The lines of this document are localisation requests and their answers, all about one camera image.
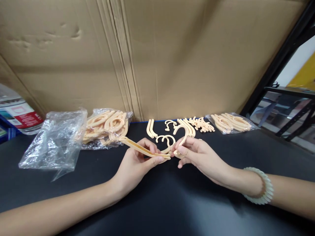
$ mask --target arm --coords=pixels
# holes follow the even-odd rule
[[[185,156],[178,168],[192,163],[216,184],[252,197],[262,193],[263,182],[258,174],[229,166],[202,140],[188,137],[184,146],[178,146],[180,142],[171,149]],[[269,174],[268,178],[274,188],[271,205],[315,221],[315,183]]]
[[[147,139],[138,144],[159,153]],[[144,160],[143,154],[129,148],[116,175],[108,182],[1,213],[0,235],[55,235],[117,203],[163,161],[163,157]]]

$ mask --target bangle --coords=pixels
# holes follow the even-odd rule
[[[265,205],[265,204],[268,204],[268,202],[271,202],[272,196],[273,196],[273,186],[268,176],[261,170],[254,167],[246,167],[244,168],[244,170],[250,170],[257,173],[263,181],[263,189],[264,189],[264,192],[261,194],[262,196],[259,198],[254,198],[254,197],[250,197],[248,195],[243,194],[244,197],[247,200],[251,201],[252,203],[255,203],[258,205]]]

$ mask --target cardboard box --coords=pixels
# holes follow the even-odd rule
[[[0,6],[0,54],[37,110],[132,110],[106,1],[16,0]]]
[[[0,83],[39,112],[239,112],[306,1],[2,1]]]

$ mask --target white wall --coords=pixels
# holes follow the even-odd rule
[[[280,86],[287,86],[314,52],[315,36],[297,49],[276,79],[276,82],[278,82]]]

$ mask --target hand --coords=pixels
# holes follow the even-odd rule
[[[172,157],[175,150],[185,156],[179,161],[178,168],[181,169],[183,165],[191,163],[214,183],[225,185],[233,168],[226,164],[205,141],[187,137],[185,143],[179,146],[182,140],[183,138],[178,140],[171,148]]]
[[[147,138],[141,139],[138,144],[152,153],[161,153],[157,146]],[[144,154],[130,147],[127,149],[117,173],[112,178],[114,185],[120,189],[122,197],[124,197],[138,185],[149,170],[163,161],[164,158],[161,156],[144,159]]]

